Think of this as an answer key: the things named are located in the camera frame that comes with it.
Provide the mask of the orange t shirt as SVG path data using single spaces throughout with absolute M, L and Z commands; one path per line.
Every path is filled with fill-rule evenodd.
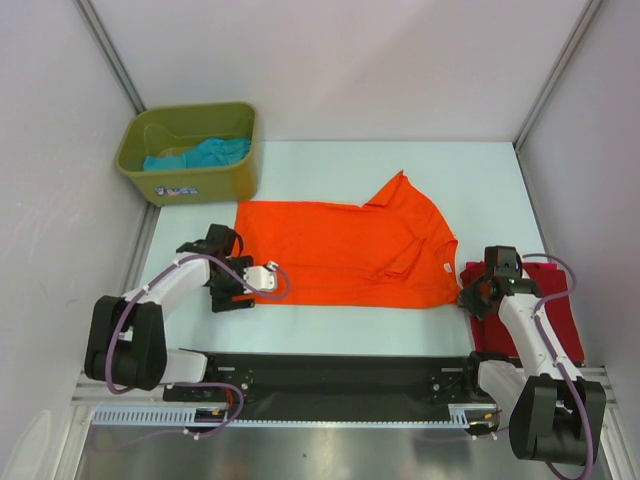
M 428 309 L 458 297 L 458 241 L 403 172 L 361 206 L 243 202 L 234 229 L 257 264 L 283 270 L 287 305 Z

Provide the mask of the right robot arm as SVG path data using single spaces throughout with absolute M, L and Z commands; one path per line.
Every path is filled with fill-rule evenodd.
M 506 413 L 511 450 L 520 460 L 593 467 L 603 424 L 606 393 L 571 361 L 549 320 L 547 306 L 569 297 L 577 282 L 545 294 L 528 276 L 524 256 L 512 246 L 488 246 L 484 272 L 458 296 L 479 320 L 494 314 L 508 331 L 523 371 L 502 360 L 482 360 L 461 376 L 473 401 L 491 396 Z

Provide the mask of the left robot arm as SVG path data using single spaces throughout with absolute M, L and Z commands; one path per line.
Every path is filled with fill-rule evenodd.
M 253 258 L 234 255 L 235 247 L 244 247 L 242 237 L 228 226 L 212 224 L 203 239 L 181 245 L 171 263 L 147 283 L 125 295 L 99 298 L 92 313 L 85 375 L 105 382 L 115 394 L 178 382 L 199 399 L 214 397 L 221 387 L 220 374 L 207 366 L 202 353 L 171 353 L 165 321 L 201 287 L 209 290 L 214 313 L 254 306 L 253 300 L 241 298 Z

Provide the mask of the folded pink cloth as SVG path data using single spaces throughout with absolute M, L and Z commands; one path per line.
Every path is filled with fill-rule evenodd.
M 538 269 L 545 269 L 545 270 L 557 270 L 557 265 L 556 264 L 552 264 L 552 263 L 537 263 L 536 264 Z

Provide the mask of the folded red t shirt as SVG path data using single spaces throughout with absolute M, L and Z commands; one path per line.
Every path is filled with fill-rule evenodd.
M 563 293 L 568 289 L 567 277 L 563 270 L 558 266 L 557 270 L 538 269 L 537 263 L 550 262 L 526 262 L 524 270 L 537 283 L 544 296 Z M 460 274 L 462 286 L 466 287 L 478 279 L 484 270 L 483 262 L 467 262 L 465 269 Z M 568 357 L 574 364 L 582 366 L 585 355 L 569 298 L 551 300 L 545 304 L 545 309 L 549 322 Z M 484 321 L 471 317 L 470 323 L 476 351 L 510 358 L 519 357 L 507 328 L 496 314 L 490 314 Z

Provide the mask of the teal t shirt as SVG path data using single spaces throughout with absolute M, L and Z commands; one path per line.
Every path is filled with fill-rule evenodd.
M 251 145 L 249 138 L 210 138 L 183 153 L 147 156 L 142 169 L 156 172 L 232 166 L 246 157 Z

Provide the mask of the olive green plastic bin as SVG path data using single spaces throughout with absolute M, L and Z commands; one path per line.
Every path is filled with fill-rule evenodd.
M 230 165 L 178 165 L 180 155 L 209 140 L 237 145 L 245 153 Z M 244 201 L 258 189 L 258 143 L 258 115 L 248 103 L 155 108 L 130 122 L 115 166 L 156 206 Z

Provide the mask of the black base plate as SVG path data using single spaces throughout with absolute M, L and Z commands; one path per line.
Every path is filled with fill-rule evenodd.
M 173 387 L 167 402 L 226 400 L 232 387 L 248 421 L 421 422 L 448 419 L 451 405 L 495 407 L 477 383 L 485 355 L 467 357 L 293 354 L 208 355 L 204 386 Z

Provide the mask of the aluminium rail frame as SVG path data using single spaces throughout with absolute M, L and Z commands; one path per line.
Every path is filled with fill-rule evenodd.
M 608 406 L 617 405 L 611 381 L 604 367 L 584 367 L 580 368 L 580 372 L 586 380 L 597 381 L 602 385 Z M 132 390 L 124 394 L 113 394 L 104 383 L 91 380 L 85 375 L 81 375 L 72 394 L 71 404 L 94 406 L 156 406 L 165 404 L 163 393 L 164 388 L 157 387 L 152 391 Z

